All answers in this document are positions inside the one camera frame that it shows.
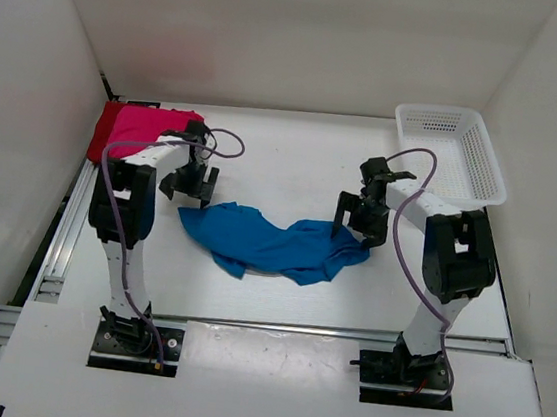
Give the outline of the dark red t-shirt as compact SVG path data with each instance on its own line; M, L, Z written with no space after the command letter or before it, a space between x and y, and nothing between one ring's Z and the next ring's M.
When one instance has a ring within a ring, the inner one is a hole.
M106 146L108 138L114 127L115 120L124 104L117 101L108 101L104 105L101 116L94 127L94 134L88 145L86 157L89 161L97 165L100 163L103 148Z

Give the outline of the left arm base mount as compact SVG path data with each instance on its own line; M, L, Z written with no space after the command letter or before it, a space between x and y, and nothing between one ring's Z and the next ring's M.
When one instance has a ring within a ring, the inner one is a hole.
M100 308L101 320L94 335L88 367L128 373L175 377L183 350L184 328L157 327L161 343L140 319L126 319Z

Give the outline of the blue t-shirt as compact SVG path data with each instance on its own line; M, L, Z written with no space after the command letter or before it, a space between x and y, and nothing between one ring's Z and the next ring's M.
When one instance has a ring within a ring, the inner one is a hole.
M343 268L370 258L368 249L345 227L333 234L330 221L303 219L279 228L260 210L235 202L204 209L181 207L178 214L188 236L239 279L252 270L313 285L332 281Z

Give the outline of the pink t-shirt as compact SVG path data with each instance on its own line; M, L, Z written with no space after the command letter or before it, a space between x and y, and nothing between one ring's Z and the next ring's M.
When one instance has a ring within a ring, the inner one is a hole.
M98 158L101 158L104 149L110 144L122 141L152 143L166 130L184 132L191 121L205 122L195 111L124 106L114 121L104 147L98 151Z

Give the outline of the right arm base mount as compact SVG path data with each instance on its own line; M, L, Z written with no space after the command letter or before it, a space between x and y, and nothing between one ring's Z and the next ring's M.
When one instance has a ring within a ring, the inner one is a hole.
M359 371L359 401L426 410L453 409L451 375L441 353L412 357L406 348L391 352L362 349L350 366Z

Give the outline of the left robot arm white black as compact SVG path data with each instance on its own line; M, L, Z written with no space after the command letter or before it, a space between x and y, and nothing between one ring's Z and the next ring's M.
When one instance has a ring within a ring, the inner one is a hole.
M138 108L117 118L102 149L88 220L105 250L110 276L111 303L101 314L108 332L130 353L144 352L159 340L143 267L156 194L182 193L207 207L219 175L208 165L216 143L194 113Z

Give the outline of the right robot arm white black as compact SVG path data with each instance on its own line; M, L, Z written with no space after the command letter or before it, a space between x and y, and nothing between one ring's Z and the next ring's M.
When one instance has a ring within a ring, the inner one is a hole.
M336 236L348 216L348 227L361 234L364 250L376 248L391 234L395 254L418 295L419 305L393 349L391 373L411 384L443 359L443 342L462 309L494 283L495 250L488 217L464 210L430 193L409 172L392 171L385 158L360 165L358 194L341 192L334 214ZM419 288L407 269L399 246L400 219L422 233L424 243Z

